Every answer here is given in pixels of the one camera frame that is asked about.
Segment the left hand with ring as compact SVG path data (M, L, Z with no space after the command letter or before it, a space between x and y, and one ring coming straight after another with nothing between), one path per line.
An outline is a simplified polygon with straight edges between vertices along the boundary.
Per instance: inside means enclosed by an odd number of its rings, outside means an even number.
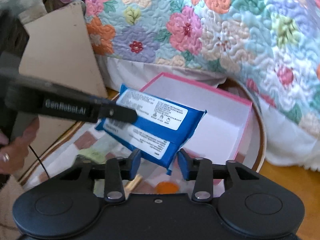
M28 146L35 140L39 126L39 118L35 118L22 136L12 142L1 132L1 174L14 174L24 166Z

